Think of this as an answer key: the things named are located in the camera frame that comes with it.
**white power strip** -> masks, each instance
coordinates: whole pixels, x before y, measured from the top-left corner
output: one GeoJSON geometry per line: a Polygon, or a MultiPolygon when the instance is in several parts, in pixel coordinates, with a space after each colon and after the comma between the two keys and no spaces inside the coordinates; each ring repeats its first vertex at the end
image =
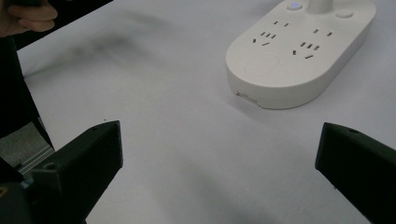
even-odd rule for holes
{"type": "Polygon", "coordinates": [[[364,42],[372,0],[287,0],[239,36],[226,56],[231,89],[263,108],[318,97],[364,42]]]}

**white surface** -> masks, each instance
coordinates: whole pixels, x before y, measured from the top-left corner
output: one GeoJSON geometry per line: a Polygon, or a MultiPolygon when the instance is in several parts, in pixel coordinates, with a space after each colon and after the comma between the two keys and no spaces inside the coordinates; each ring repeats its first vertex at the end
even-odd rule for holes
{"type": "Polygon", "coordinates": [[[263,108],[285,109],[314,100],[338,75],[364,42],[375,5],[336,0],[329,12],[312,15],[308,3],[316,1],[283,1],[236,38],[226,56],[233,92],[263,108]],[[290,11],[294,4],[305,7],[290,11]],[[346,9],[356,15],[336,17],[346,9]]]}
{"type": "Polygon", "coordinates": [[[317,100],[273,111],[230,91],[224,58],[278,3],[116,0],[20,51],[57,148],[121,122],[124,167],[89,223],[369,223],[314,163],[325,121],[396,147],[396,2],[317,100]]]}

